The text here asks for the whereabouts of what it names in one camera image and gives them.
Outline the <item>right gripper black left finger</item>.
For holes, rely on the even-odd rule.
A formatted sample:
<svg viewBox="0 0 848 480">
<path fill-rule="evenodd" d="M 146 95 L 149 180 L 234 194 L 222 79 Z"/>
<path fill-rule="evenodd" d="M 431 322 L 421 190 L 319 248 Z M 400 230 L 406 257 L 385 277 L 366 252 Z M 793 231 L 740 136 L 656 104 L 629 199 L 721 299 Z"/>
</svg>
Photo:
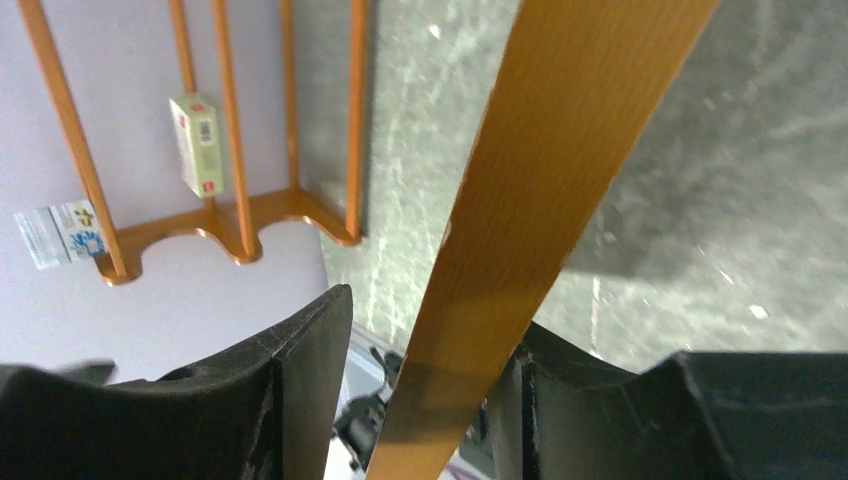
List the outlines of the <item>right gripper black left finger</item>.
<svg viewBox="0 0 848 480">
<path fill-rule="evenodd" d="M 289 317 L 154 380 L 110 361 L 1 368 L 5 479 L 320 479 L 352 327 L 336 285 Z"/>
</svg>

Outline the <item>wooden picture frame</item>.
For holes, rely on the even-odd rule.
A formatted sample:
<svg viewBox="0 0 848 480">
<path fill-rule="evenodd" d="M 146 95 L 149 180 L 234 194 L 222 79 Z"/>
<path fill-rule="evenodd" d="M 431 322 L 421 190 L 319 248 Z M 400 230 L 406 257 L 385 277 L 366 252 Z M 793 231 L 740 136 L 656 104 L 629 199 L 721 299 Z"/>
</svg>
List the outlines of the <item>wooden picture frame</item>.
<svg viewBox="0 0 848 480">
<path fill-rule="evenodd" d="M 440 476 L 715 9 L 519 5 L 368 478 Z"/>
</svg>

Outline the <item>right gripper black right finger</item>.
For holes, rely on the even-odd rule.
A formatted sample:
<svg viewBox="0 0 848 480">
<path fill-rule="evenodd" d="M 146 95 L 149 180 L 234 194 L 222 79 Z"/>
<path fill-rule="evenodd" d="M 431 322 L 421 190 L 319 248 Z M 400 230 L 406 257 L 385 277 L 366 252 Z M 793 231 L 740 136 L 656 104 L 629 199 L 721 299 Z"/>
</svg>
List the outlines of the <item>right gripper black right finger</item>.
<svg viewBox="0 0 848 480">
<path fill-rule="evenodd" d="M 501 479 L 843 479 L 843 353 L 674 353 L 633 374 L 532 325 L 487 399 Z"/>
</svg>

